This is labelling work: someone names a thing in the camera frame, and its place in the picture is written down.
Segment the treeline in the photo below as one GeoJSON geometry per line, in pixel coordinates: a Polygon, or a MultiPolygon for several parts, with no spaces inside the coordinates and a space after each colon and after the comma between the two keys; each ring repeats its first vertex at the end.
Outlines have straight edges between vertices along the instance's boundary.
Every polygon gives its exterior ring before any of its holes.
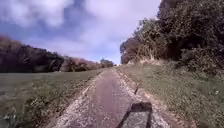
{"type": "Polygon", "coordinates": [[[114,66],[113,62],[96,63],[82,58],[63,57],[45,49],[24,45],[0,36],[0,72],[79,72],[114,66]]]}
{"type": "Polygon", "coordinates": [[[120,46],[121,62],[143,57],[217,74],[224,68],[223,0],[162,0],[157,19],[144,19],[120,46]]]}

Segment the paved path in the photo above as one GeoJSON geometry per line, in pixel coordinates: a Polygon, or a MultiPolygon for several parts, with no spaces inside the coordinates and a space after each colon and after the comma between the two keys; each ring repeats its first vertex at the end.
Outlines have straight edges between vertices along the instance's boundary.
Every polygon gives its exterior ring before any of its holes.
{"type": "Polygon", "coordinates": [[[90,83],[54,128],[169,127],[162,119],[153,120],[151,103],[135,95],[115,70],[108,70],[90,83]]]}

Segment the sky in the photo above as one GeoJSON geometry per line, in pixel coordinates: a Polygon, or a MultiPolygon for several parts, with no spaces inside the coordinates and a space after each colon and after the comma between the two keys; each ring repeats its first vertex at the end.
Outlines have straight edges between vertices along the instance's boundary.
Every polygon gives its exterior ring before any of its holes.
{"type": "Polygon", "coordinates": [[[119,47],[160,0],[0,0],[0,34],[52,52],[120,63],[119,47]]]}

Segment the green grass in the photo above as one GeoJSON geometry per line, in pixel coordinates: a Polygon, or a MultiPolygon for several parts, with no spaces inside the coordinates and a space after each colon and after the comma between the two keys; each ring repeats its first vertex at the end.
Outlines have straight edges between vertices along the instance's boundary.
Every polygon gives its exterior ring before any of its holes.
{"type": "Polygon", "coordinates": [[[155,65],[122,66],[118,70],[160,98],[169,111],[195,120],[198,127],[224,127],[224,77],[155,65]]]}
{"type": "Polygon", "coordinates": [[[48,123],[99,72],[0,74],[0,127],[35,128],[48,123]]]}

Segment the dirt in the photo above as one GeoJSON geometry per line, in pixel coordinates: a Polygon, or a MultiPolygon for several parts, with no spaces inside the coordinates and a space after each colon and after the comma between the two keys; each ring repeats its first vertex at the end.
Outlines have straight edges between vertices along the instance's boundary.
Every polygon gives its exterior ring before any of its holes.
{"type": "Polygon", "coordinates": [[[102,72],[59,117],[53,128],[175,128],[174,119],[155,107],[115,69],[102,72]]]}

